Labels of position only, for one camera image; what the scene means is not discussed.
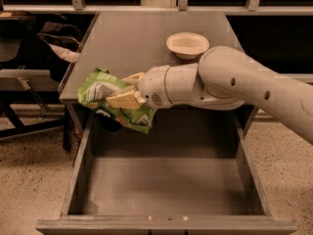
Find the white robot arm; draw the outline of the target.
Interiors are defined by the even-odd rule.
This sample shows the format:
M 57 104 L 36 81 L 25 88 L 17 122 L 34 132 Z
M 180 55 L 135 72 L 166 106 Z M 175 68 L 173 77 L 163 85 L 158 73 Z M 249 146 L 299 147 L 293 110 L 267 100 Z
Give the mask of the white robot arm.
M 110 106 L 190 105 L 227 111 L 249 103 L 313 142 L 313 86 L 276 73 L 231 47 L 217 46 L 196 63 L 155 67 L 127 81 L 128 87 L 106 98 Z

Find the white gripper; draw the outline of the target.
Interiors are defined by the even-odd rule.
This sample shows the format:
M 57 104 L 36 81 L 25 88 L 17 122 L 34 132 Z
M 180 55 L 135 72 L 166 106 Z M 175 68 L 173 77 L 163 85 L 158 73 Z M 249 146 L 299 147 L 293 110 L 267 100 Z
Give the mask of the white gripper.
M 109 96 L 106 101 L 112 108 L 137 110 L 145 103 L 153 109 L 169 109 L 173 104 L 168 99 L 165 89 L 166 74 L 169 65 L 154 67 L 147 72 L 137 72 L 122 79 L 123 82 L 135 85 L 139 82 L 139 91 L 129 91 Z

